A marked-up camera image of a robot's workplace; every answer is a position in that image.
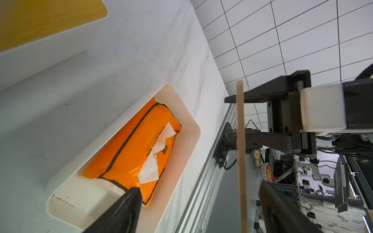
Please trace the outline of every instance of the black stripe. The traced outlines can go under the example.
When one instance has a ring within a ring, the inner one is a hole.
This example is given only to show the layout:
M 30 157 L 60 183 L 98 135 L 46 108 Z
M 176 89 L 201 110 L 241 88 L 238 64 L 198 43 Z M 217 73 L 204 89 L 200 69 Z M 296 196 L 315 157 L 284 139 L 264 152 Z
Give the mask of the black stripe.
M 159 176 L 159 179 L 157 180 L 157 183 L 156 183 L 156 185 L 154 185 L 153 191 L 151 192 L 151 194 L 150 194 L 150 196 L 149 196 L 148 200 L 146 201 L 146 203 L 145 203 L 145 202 L 143 202 L 143 203 L 144 203 L 145 205 L 147 205 L 147 204 L 149 203 L 149 201 L 150 201 L 151 197 L 153 196 L 153 193 L 154 193 L 154 191 L 155 191 L 155 189 L 156 189 L 156 187 L 157 187 L 157 185 L 158 185 L 159 181 L 161 180 L 161 177 L 162 177 L 162 175 L 163 175 L 163 172 L 164 172 L 164 169 L 165 169 L 165 168 L 166 168 L 166 167 L 164 167 L 164 168 L 163 168 L 163 170 L 162 170 L 162 172 L 161 172 L 161 175 Z
M 156 105 L 162 105 L 162 106 L 165 106 L 168 110 L 170 110 L 165 104 L 160 104 L 160 103 L 156 103 Z
M 222 5 L 223 11 L 224 11 L 225 19 L 227 20 L 228 28 L 229 28 L 229 31 L 230 31 L 231 36 L 232 36 L 233 44 L 234 44 L 234 47 L 235 47 L 235 49 L 236 49 L 236 53 L 237 53 L 237 56 L 238 56 L 239 63 L 241 64 L 242 72 L 244 73 L 244 77 L 245 77 L 245 80 L 246 80 L 246 83 L 247 83 L 247 87 L 248 87 L 249 90 L 250 90 L 249 82 L 247 81 L 246 74 L 245 74 L 245 69 L 244 69 L 244 67 L 243 67 L 243 65 L 242 65 L 242 60 L 241 60 L 241 58 L 239 57 L 239 53 L 238 53 L 238 49 L 237 49 L 237 46 L 236 46 L 236 42 L 234 41 L 234 37 L 233 37 L 233 34 L 232 34 L 232 29 L 231 29 L 232 27 L 229 25 L 229 21 L 228 21 L 228 18 L 227 18 L 227 14 L 226 14 L 226 12 L 225 12 L 225 10 L 224 10 L 224 6 L 223 6 L 223 2 L 222 2 L 222 0 L 220 0 L 220 3 L 221 3 L 221 5 Z
M 280 47 L 280 53 L 281 53 L 281 58 L 282 58 L 283 70 L 285 71 L 285 75 L 286 75 L 286 69 L 285 69 L 285 63 L 284 63 L 284 61 L 283 61 L 283 56 L 282 56 L 282 50 L 281 50 L 281 43 L 280 43 L 279 33 L 278 33 L 278 31 L 277 31 L 277 26 L 276 26 L 275 13 L 273 12 L 272 2 L 270 1 L 269 3 L 271 4 L 272 15 L 273 15 L 273 21 L 275 22 L 275 28 L 276 28 L 277 39 L 278 39 L 278 41 L 279 41 L 279 47 Z
M 342 68 L 341 68 L 341 43 L 339 41 L 339 17 L 338 17 L 338 0 L 337 3 L 337 29 L 338 29 L 338 54 L 339 54 L 339 81 L 342 82 Z
M 137 130 L 137 128 L 139 127 L 139 125 L 141 124 L 141 122 L 145 119 L 145 117 L 151 112 L 151 110 L 156 106 L 157 104 L 154 104 L 146 113 L 145 115 L 141 118 L 140 122 L 136 125 L 136 127 L 132 130 L 131 134 L 128 136 L 128 138 L 126 139 L 126 141 L 124 141 L 123 145 L 119 148 L 118 152 L 115 154 L 114 158 L 112 159 L 112 161 L 110 162 L 109 166 L 107 167 L 106 171 L 104 173 L 102 173 L 100 177 L 102 177 L 103 175 L 105 175 L 108 171 L 110 171 L 110 169 L 113 167 L 114 163 L 115 163 L 115 160 L 118 158 L 119 154 L 122 152 L 123 148 L 126 146 L 127 142 L 129 141 L 129 139 L 132 137 L 132 135 L 135 133 L 135 131 Z
M 173 143 L 172 143 L 172 147 L 171 149 L 173 149 L 173 145 L 175 144 L 175 139 L 176 139 L 176 134 L 175 134 L 175 137 L 173 138 Z
M 107 180 L 111 183 L 113 183 L 114 185 L 118 186 L 119 188 L 123 189 L 125 192 L 128 192 L 128 189 L 126 187 L 124 187 L 123 185 L 121 185 L 120 183 L 116 182 L 115 180 L 109 180 L 109 179 L 106 179 L 104 177 L 99 177 L 98 179 L 104 179 L 104 180 Z
M 171 150 L 173 149 L 173 145 L 175 144 L 175 139 L 176 139 L 176 134 L 175 134 L 175 137 L 173 138 L 173 143 L 172 143 Z M 161 175 L 159 176 L 159 180 L 158 180 L 158 181 L 161 180 L 161 177 L 162 177 L 162 174 L 163 174 L 165 168 L 166 168 L 166 166 L 163 168 L 163 170 L 162 170 L 162 172 L 161 172 Z M 151 198 L 151 196 L 153 195 L 153 192 L 154 192 L 154 190 L 156 189 L 156 187 L 157 187 L 157 185 L 158 185 L 158 181 L 157 181 L 156 185 L 154 186 L 154 189 L 153 189 L 153 191 L 151 192 L 150 197 L 148 198 L 148 200 L 146 201 L 146 203 L 143 202 L 145 205 L 147 205 L 148 202 L 150 201 L 150 198 Z

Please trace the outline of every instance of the metal bracket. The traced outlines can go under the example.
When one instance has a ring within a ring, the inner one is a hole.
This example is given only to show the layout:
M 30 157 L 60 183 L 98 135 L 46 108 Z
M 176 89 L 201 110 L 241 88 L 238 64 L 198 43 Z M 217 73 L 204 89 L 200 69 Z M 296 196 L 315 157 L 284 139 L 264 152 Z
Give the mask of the metal bracket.
M 292 166 L 289 170 L 287 170 L 286 172 L 284 172 L 281 176 L 277 177 L 273 183 L 278 183 L 280 182 L 283 178 L 287 177 L 288 175 L 290 175 L 291 173 L 294 172 L 294 166 Z
M 260 149 L 260 145 L 252 142 L 251 133 L 260 133 L 258 129 L 245 129 L 246 154 L 253 154 L 253 150 Z M 219 138 L 217 150 L 214 152 L 214 158 L 219 165 L 223 167 L 227 158 L 228 151 L 237 150 L 236 145 L 237 134 L 233 133 L 233 129 L 229 122 L 225 124 L 223 134 Z

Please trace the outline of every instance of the white tray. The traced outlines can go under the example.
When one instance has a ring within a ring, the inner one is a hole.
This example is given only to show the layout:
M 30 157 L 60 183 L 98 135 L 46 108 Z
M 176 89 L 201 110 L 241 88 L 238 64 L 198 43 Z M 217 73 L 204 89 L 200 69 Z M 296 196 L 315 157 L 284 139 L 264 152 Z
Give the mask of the white tray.
M 171 84 L 165 84 L 138 100 L 49 180 L 46 210 L 51 217 L 85 230 L 118 199 L 102 184 L 102 180 L 88 179 L 81 174 L 106 143 L 153 97 L 156 102 L 165 104 L 182 125 L 152 201 L 140 212 L 136 232 L 156 231 L 201 134 Z

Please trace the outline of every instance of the snack bag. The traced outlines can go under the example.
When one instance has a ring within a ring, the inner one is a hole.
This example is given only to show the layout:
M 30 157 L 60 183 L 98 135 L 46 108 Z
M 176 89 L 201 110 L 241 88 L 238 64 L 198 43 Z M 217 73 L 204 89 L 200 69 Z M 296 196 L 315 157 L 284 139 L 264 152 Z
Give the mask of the snack bag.
M 255 168 L 260 168 L 260 165 L 261 165 L 260 150 L 255 150 L 255 152 L 253 154 L 253 159 L 254 159 Z
M 269 163 L 263 163 L 260 167 L 260 174 L 263 180 L 273 182 L 273 175 Z

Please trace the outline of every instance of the white countertop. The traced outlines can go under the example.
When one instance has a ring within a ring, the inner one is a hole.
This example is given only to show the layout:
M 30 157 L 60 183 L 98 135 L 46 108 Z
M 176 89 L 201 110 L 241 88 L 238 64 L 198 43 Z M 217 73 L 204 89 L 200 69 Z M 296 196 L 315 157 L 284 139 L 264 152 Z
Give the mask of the white countertop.
M 104 3 L 88 50 L 0 92 L 0 232 L 79 232 L 48 217 L 48 180 L 165 82 L 201 137 L 157 232 L 173 232 L 188 202 L 228 109 L 200 23 L 189 0 Z

